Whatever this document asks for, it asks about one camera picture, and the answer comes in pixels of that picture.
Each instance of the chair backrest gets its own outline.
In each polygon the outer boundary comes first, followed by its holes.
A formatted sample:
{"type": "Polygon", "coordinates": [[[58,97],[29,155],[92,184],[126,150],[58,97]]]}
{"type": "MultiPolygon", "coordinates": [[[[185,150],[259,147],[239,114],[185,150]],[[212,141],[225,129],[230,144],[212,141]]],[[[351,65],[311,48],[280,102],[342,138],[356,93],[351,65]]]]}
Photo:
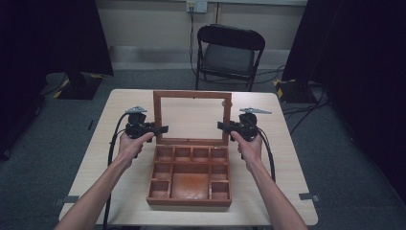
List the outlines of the chair backrest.
{"type": "Polygon", "coordinates": [[[236,47],[254,51],[262,51],[265,40],[255,31],[210,24],[203,26],[197,32],[197,40],[221,46],[236,47]]]}

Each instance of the forearm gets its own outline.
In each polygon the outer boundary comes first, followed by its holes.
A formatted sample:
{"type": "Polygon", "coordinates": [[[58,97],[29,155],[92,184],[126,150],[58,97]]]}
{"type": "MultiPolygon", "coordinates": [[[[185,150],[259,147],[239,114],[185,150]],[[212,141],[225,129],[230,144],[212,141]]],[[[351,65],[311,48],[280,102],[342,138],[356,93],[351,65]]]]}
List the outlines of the forearm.
{"type": "Polygon", "coordinates": [[[92,229],[123,172],[125,161],[120,155],[93,186],[66,213],[56,229],[92,229]]]}
{"type": "Polygon", "coordinates": [[[275,229],[307,229],[301,216],[272,180],[262,162],[251,166],[251,174],[275,229]]]}

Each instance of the person's left arm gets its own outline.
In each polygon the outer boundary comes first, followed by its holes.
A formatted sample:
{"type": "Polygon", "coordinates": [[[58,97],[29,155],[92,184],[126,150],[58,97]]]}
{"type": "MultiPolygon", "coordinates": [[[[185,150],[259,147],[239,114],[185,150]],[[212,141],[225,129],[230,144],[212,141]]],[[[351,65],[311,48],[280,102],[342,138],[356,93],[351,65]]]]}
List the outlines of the person's left arm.
{"type": "Polygon", "coordinates": [[[130,139],[125,133],[122,134],[119,155],[66,213],[56,229],[92,229],[120,177],[131,166],[134,157],[141,152],[143,143],[152,137],[152,132],[138,139],[130,139]]]}

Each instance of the wall socket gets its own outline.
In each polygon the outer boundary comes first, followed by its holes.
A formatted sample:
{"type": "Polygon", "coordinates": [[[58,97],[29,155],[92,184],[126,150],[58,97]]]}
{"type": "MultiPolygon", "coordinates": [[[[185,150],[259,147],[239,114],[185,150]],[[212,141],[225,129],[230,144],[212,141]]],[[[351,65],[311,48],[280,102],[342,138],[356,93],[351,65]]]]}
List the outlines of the wall socket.
{"type": "Polygon", "coordinates": [[[186,12],[207,12],[207,1],[186,1],[186,12]]]}

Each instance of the brown wooden organizer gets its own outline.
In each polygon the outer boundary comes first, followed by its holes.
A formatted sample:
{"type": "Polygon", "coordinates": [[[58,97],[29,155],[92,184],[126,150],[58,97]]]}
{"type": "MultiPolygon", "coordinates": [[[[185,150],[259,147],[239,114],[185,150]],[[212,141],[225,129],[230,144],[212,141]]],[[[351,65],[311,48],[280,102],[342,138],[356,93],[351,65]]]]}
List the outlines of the brown wooden organizer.
{"type": "MultiPolygon", "coordinates": [[[[218,121],[230,122],[231,93],[154,91],[155,125],[162,126],[161,102],[174,99],[220,99],[218,121]]],[[[232,203],[228,135],[221,139],[156,137],[147,203],[150,205],[230,206],[232,203]]]]}

